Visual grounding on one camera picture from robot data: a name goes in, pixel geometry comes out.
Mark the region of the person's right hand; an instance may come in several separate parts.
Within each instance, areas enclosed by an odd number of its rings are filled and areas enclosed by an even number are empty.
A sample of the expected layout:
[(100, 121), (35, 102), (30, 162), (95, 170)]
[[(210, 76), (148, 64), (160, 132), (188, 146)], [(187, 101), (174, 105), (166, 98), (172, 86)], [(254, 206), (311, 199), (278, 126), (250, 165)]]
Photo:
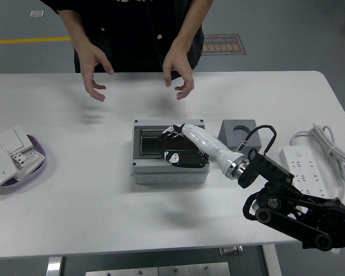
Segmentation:
[(94, 80), (95, 68), (98, 65), (106, 71), (109, 75), (114, 75), (114, 69), (108, 61), (106, 55), (92, 43), (86, 43), (76, 49), (80, 62), (80, 73), (83, 79), (83, 85), (86, 92), (91, 98), (103, 102), (105, 95), (101, 94), (99, 90), (105, 90), (106, 87), (99, 85)]

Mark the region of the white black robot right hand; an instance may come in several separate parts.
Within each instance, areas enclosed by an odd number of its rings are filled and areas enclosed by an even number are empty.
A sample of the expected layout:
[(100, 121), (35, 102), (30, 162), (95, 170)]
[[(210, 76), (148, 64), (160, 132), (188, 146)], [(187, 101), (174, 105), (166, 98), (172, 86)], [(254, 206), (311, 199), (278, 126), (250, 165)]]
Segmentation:
[(239, 179), (249, 165), (243, 153), (231, 151), (218, 138), (192, 124), (165, 129), (158, 138), (158, 150), (175, 167), (201, 168), (215, 162), (229, 179)]

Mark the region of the person's left hand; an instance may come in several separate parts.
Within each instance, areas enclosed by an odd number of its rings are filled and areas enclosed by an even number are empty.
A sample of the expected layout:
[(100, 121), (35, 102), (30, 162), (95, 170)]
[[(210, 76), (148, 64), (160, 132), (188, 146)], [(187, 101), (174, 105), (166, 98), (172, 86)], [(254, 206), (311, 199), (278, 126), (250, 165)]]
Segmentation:
[(183, 85), (175, 87), (177, 100), (187, 97), (194, 89), (193, 72), (187, 59), (188, 48), (185, 43), (174, 40), (163, 62), (163, 77), (166, 87), (172, 82), (172, 71), (183, 79)]

